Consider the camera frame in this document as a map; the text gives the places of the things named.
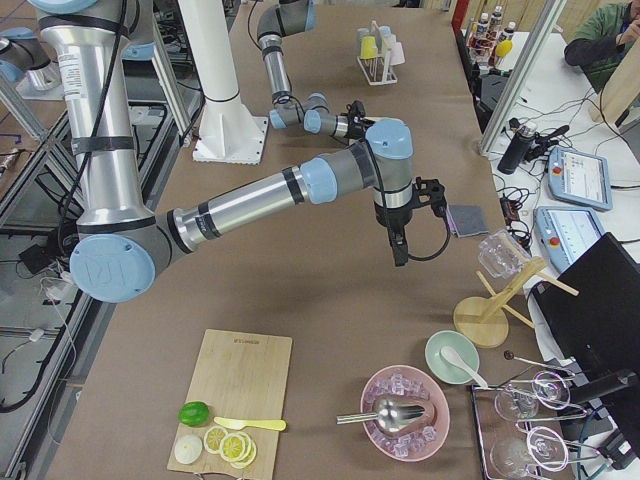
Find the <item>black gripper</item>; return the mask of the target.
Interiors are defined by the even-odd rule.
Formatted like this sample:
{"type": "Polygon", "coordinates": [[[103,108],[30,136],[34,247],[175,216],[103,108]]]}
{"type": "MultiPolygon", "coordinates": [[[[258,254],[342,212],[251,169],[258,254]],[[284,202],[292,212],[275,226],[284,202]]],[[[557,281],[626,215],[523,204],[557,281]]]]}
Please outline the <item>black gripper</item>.
{"type": "Polygon", "coordinates": [[[374,124],[375,121],[366,116],[364,104],[360,100],[354,100],[347,105],[347,139],[364,139],[366,131],[374,124]]]}
{"type": "Polygon", "coordinates": [[[411,192],[387,192],[385,195],[374,193],[376,220],[381,226],[390,228],[389,243],[396,267],[405,266],[409,261],[405,226],[412,219],[412,197],[411,192]]]}

